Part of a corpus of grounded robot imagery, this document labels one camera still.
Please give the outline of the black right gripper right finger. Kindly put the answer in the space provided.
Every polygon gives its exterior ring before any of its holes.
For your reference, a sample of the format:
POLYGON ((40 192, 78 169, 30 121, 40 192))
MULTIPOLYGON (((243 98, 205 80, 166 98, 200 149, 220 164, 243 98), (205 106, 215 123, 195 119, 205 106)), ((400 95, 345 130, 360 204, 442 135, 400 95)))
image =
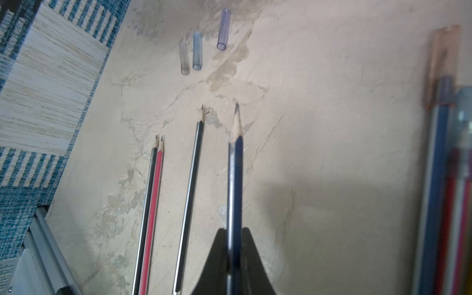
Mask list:
POLYGON ((242 229, 242 294, 276 295, 249 228, 242 229))

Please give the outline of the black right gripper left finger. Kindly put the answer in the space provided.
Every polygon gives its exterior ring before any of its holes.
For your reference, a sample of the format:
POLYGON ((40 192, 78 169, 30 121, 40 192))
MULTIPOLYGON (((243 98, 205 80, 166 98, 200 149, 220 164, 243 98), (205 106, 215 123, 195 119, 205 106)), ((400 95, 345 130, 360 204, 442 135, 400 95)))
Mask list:
POLYGON ((227 285, 226 230, 218 229, 192 295, 225 295, 227 285))

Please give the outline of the blue pencil pink cap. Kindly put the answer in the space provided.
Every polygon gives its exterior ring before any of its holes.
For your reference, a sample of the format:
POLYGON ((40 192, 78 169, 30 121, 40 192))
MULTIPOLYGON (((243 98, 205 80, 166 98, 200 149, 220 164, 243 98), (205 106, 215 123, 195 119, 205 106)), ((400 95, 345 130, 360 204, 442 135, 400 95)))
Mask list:
POLYGON ((242 194, 243 194, 243 133, 240 106, 236 104, 229 136, 228 196, 227 196, 227 291, 241 292, 242 252, 242 194))

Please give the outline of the red striped pencil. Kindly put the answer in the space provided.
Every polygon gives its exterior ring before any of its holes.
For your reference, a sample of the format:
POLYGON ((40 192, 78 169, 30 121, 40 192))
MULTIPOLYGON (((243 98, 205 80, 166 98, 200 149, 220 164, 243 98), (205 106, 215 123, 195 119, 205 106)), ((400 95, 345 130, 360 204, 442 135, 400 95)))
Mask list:
POLYGON ((151 267, 151 256, 152 256, 152 244, 154 239, 154 227, 156 223, 156 211, 157 203, 159 198, 159 189, 162 172, 162 161, 163 161, 163 135, 156 136, 157 152, 156 159, 154 161, 154 175, 152 177, 152 191, 151 200, 149 204, 149 214, 147 221, 146 240, 145 240, 145 252, 143 256, 143 265, 141 269, 141 280, 139 295, 147 295, 148 283, 149 283, 149 272, 151 267))

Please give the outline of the black striped pencil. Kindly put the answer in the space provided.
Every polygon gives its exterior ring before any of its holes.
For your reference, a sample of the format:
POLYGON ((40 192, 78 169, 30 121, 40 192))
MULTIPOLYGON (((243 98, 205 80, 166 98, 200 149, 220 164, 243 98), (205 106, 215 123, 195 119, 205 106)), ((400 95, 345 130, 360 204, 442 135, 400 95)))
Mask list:
POLYGON ((151 195, 152 195, 152 184, 154 181, 154 171, 155 171, 158 147, 159 147, 159 135, 156 135, 156 139, 151 150, 151 160, 150 160, 150 165, 149 165, 149 173, 147 176, 147 186, 146 186, 146 192, 144 196, 143 216, 142 216, 142 222, 141 222, 141 227, 140 227, 138 253, 136 257, 136 266, 135 266, 135 273, 133 277, 133 286, 132 286, 132 292, 131 292, 132 295, 137 295, 140 289, 141 271, 142 271, 143 257, 144 257, 144 252, 145 252, 146 231, 147 231, 148 219, 149 219, 149 206, 150 206, 151 195))
POLYGON ((192 152, 191 169, 189 172, 189 182, 186 193, 186 202, 184 207, 183 222, 179 240, 179 249, 175 277, 173 281, 172 294, 180 295, 183 287, 184 269, 186 263, 186 253, 188 250, 189 233, 191 228, 192 208, 195 198, 195 189, 199 170, 200 153, 202 149, 202 140, 205 126, 205 107, 201 107, 201 118, 196 125, 194 147, 192 152))

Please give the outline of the red pencil blue cap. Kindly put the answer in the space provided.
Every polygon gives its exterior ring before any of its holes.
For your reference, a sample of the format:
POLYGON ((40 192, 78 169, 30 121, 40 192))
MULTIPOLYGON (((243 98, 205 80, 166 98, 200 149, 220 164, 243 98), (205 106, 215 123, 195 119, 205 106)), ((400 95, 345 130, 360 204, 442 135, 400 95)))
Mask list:
POLYGON ((449 128, 447 169, 435 281, 436 295, 460 291, 462 259, 467 231, 467 206, 472 188, 472 88, 456 95, 449 128))

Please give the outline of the blue clear pencil cap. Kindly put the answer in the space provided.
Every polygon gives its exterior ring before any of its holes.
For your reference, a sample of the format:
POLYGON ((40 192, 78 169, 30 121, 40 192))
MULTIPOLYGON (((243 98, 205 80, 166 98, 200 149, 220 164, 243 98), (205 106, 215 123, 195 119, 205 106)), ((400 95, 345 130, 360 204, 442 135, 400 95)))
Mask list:
POLYGON ((195 71, 202 69, 202 35, 200 32, 193 35, 192 67, 195 71))

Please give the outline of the purple clear pencil cap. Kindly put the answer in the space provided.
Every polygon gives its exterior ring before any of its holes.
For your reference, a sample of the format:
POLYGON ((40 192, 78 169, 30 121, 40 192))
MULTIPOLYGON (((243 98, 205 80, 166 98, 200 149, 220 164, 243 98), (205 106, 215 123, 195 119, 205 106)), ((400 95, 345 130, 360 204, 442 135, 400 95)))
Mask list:
POLYGON ((229 9, 223 9, 221 13, 220 29, 218 35, 217 48, 221 51, 225 51, 227 48, 227 42, 229 39, 229 27, 231 22, 231 11, 229 9))

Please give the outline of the blue pencil orange cap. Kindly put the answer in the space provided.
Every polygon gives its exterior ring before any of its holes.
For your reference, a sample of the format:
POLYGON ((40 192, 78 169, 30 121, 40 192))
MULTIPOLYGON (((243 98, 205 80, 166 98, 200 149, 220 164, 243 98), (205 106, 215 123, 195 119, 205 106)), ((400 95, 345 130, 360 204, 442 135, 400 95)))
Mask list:
POLYGON ((415 252, 411 292, 431 295, 434 291, 436 257, 443 206, 443 179, 446 173, 449 111, 456 90, 457 58, 462 34, 460 25, 436 29, 425 85, 425 108, 430 118, 425 158, 423 196, 415 252))

